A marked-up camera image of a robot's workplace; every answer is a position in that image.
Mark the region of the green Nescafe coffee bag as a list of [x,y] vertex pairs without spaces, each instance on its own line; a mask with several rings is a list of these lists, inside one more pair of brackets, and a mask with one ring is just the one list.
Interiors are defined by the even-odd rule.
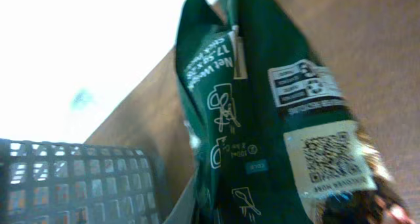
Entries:
[[194,223],[380,223],[369,146],[275,0],[186,0],[181,103],[199,144]]

